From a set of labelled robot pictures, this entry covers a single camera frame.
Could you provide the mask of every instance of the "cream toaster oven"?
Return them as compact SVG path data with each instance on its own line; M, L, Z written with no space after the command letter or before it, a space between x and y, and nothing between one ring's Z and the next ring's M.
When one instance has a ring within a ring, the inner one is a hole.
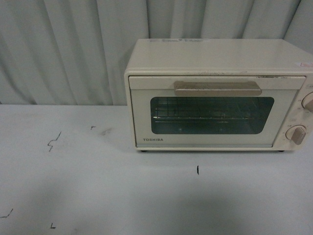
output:
M313 56L277 39L139 39L125 71L137 150L296 150Z

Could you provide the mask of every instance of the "grey curtain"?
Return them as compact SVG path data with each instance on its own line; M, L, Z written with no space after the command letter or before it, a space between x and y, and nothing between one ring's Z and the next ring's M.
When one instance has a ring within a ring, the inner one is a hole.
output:
M0 102L124 105L139 38L283 38L313 53L313 1L0 0Z

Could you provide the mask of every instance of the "door handle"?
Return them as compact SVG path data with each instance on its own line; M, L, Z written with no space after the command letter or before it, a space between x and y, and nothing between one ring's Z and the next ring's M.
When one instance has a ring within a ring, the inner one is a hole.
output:
M256 82L174 82L176 96L259 96Z

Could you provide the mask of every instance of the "oven window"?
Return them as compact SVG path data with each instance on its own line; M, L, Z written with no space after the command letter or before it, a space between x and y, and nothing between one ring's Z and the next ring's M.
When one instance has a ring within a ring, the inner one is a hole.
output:
M272 97L154 97L155 134L259 134L274 104Z

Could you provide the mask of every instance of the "dial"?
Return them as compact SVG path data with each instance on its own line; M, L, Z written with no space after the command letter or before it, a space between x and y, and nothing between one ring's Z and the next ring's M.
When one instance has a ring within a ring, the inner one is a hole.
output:
M311 113L313 113L313 92L304 97L302 106L306 110L309 110Z
M295 144L300 145L306 136L306 129L304 126L293 126L286 132L288 140L293 141Z

